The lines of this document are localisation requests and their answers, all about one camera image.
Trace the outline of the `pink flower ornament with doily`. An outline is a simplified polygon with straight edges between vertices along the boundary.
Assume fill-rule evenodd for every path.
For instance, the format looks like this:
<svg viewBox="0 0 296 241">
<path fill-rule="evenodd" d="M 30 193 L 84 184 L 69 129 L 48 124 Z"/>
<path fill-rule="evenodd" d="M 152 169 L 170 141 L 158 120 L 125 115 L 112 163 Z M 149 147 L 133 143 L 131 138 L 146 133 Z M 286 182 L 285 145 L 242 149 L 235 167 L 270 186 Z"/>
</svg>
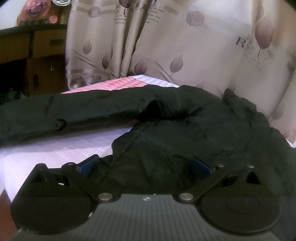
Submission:
<svg viewBox="0 0 296 241">
<path fill-rule="evenodd" d="M 67 24 L 71 6 L 58 6 L 53 1 L 26 1 L 16 18 L 16 26 Z"/>
</svg>

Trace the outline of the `dark wooden dresser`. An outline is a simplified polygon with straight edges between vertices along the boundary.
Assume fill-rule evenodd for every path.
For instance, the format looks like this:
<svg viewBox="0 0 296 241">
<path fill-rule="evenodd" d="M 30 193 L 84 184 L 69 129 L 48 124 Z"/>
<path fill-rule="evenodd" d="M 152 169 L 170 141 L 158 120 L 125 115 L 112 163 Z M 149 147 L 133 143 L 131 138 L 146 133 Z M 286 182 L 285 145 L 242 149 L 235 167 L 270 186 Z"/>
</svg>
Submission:
<svg viewBox="0 0 296 241">
<path fill-rule="evenodd" d="M 66 25 L 1 30 L 1 103 L 68 89 L 66 34 Z"/>
</svg>

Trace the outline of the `beige leaf-print curtain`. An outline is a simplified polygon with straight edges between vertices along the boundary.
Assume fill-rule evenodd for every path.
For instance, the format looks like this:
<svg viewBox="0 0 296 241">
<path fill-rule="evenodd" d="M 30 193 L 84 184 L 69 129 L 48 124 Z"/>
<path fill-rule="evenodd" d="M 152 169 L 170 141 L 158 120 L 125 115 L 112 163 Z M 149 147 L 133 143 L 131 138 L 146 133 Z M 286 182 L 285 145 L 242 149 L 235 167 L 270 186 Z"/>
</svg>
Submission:
<svg viewBox="0 0 296 241">
<path fill-rule="evenodd" d="M 68 87 L 133 75 L 216 96 L 230 89 L 295 143 L 295 7 L 287 1 L 73 1 Z"/>
</svg>

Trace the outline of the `black jacket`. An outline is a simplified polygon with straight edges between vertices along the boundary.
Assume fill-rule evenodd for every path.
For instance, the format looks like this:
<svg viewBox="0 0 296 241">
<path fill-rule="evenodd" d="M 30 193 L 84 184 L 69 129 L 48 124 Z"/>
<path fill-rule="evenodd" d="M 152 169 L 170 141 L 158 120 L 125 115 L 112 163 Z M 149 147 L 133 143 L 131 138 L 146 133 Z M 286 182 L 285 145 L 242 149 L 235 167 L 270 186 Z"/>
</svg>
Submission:
<svg viewBox="0 0 296 241">
<path fill-rule="evenodd" d="M 295 148 L 246 99 L 147 85 L 19 99 L 1 106 L 1 144 L 133 122 L 89 179 L 97 202 L 37 164 L 11 205 L 17 240 L 295 240 Z M 193 158 L 229 175 L 194 203 Z"/>
</svg>

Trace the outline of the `pink checkered bed sheet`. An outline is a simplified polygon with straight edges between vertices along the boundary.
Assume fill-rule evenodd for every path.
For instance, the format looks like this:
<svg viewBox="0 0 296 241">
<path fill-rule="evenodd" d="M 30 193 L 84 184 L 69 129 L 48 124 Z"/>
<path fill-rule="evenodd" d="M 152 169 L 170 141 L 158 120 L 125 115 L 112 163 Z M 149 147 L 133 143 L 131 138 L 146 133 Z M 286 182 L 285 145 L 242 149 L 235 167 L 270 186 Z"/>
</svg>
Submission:
<svg viewBox="0 0 296 241">
<path fill-rule="evenodd" d="M 1 189 L 12 201 L 34 166 L 44 163 L 60 168 L 67 162 L 79 163 L 93 154 L 111 155 L 112 142 L 130 131 L 132 123 L 114 127 L 86 127 L 18 139 L 1 144 Z"/>
</svg>

